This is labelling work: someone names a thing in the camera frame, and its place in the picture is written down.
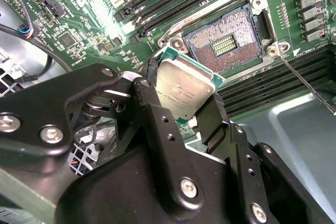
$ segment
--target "black mounting arm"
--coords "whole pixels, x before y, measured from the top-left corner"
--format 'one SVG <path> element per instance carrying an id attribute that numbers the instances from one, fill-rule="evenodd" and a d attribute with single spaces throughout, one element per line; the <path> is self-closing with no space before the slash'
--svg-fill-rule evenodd
<path id="1" fill-rule="evenodd" d="M 117 121 L 118 157 L 68 187 L 56 223 L 332 223 L 270 146 L 249 145 L 218 94 L 196 114 L 208 154 L 185 148 L 151 82 L 101 64 L 1 98 L 0 111 L 9 128 L 19 121 L 0 132 L 0 166 L 37 173 L 61 167 L 74 130 Z"/>

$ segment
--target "black plastic bracket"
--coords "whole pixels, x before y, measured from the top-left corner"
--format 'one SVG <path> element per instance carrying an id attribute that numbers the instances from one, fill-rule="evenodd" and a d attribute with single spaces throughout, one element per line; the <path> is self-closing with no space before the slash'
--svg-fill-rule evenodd
<path id="1" fill-rule="evenodd" d="M 204 194 L 174 117 L 161 107 L 154 85 L 146 79 L 136 78 L 131 93 L 137 113 L 117 142 L 117 155 L 123 154 L 137 131 L 144 128 L 161 204 L 177 220 L 191 219 L 201 210 Z M 194 197 L 183 193 L 183 179 L 196 186 Z"/>
<path id="2" fill-rule="evenodd" d="M 60 167 L 72 147 L 69 114 L 81 108 L 88 96 L 117 81 L 115 71 L 93 64 L 1 98 L 0 114 L 20 120 L 17 130 L 0 132 L 1 165 L 37 173 L 53 172 Z M 62 131 L 60 142 L 41 139 L 40 132 L 47 126 Z"/>

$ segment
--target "motherboard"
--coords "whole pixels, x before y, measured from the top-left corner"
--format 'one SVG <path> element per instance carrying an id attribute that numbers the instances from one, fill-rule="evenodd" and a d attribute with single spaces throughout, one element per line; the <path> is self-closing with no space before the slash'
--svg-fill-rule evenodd
<path id="1" fill-rule="evenodd" d="M 4 0 L 22 18 L 17 0 Z M 37 37 L 73 69 L 103 63 L 145 74 L 174 48 L 246 80 L 336 42 L 336 0 L 24 0 Z"/>

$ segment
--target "screw hole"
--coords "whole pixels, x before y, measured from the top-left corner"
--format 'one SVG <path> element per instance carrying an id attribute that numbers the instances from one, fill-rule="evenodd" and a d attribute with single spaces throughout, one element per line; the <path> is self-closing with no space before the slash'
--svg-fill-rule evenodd
<path id="1" fill-rule="evenodd" d="M 264 149 L 266 150 L 267 153 L 269 154 L 272 153 L 271 149 L 265 144 L 264 144 Z"/>
<path id="2" fill-rule="evenodd" d="M 147 87 L 147 88 L 150 87 L 149 82 L 147 82 L 146 80 L 141 80 L 140 82 L 141 82 L 141 84 L 144 85 L 145 87 Z"/>
<path id="3" fill-rule="evenodd" d="M 242 129 L 240 126 L 238 126 L 238 125 L 236 125 L 236 129 L 237 129 L 237 131 L 238 131 L 239 133 L 242 133 L 242 132 L 243 132 L 243 129 Z"/>
<path id="4" fill-rule="evenodd" d="M 282 49 L 283 49 L 284 51 L 286 51 L 286 50 L 288 49 L 288 45 L 283 45 L 283 46 L 282 46 Z"/>
<path id="5" fill-rule="evenodd" d="M 101 71 L 107 76 L 113 76 L 113 71 L 111 69 L 103 68 Z"/>
<path id="6" fill-rule="evenodd" d="M 248 172 L 249 172 L 252 176 L 256 175 L 255 172 L 254 172 L 254 170 L 252 170 L 251 168 L 248 169 Z"/>
<path id="7" fill-rule="evenodd" d="M 172 134 L 168 134 L 167 139 L 170 141 L 174 141 L 175 137 Z"/>
<path id="8" fill-rule="evenodd" d="M 124 109 L 125 109 L 125 105 L 122 104 L 122 103 L 119 103 L 116 107 L 116 112 L 120 113 L 120 112 L 124 111 Z"/>

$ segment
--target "bracket hole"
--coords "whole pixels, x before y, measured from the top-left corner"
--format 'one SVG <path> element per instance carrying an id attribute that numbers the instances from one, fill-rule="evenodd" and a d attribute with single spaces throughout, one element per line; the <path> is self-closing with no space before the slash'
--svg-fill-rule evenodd
<path id="1" fill-rule="evenodd" d="M 281 48 L 283 49 L 283 51 L 286 51 L 288 50 L 288 45 L 284 44 Z"/>
<path id="2" fill-rule="evenodd" d="M 107 76 L 113 76 L 113 71 L 109 68 L 103 68 L 101 71 Z"/>
<path id="3" fill-rule="evenodd" d="M 125 105 L 122 104 L 122 103 L 119 103 L 119 104 L 117 105 L 117 107 L 116 107 L 116 112 L 117 112 L 117 113 L 120 113 L 120 112 L 122 112 L 122 111 L 124 111 L 124 110 L 125 110 Z"/>
<path id="4" fill-rule="evenodd" d="M 256 175 L 256 173 L 254 172 L 254 170 L 252 170 L 251 168 L 248 169 L 248 172 L 249 172 L 252 176 Z"/>
<path id="5" fill-rule="evenodd" d="M 174 141 L 175 137 L 172 134 L 168 134 L 167 139 L 170 141 Z"/>

